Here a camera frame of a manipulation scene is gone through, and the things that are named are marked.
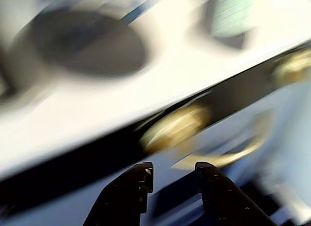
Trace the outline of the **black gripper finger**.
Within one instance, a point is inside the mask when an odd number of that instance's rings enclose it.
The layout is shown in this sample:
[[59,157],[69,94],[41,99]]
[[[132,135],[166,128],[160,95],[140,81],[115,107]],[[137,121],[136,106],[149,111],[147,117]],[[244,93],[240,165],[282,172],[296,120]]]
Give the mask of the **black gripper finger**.
[[137,163],[103,188],[85,226],[139,226],[153,192],[153,164]]
[[221,170],[195,164],[198,192],[208,226],[274,226],[275,223]]

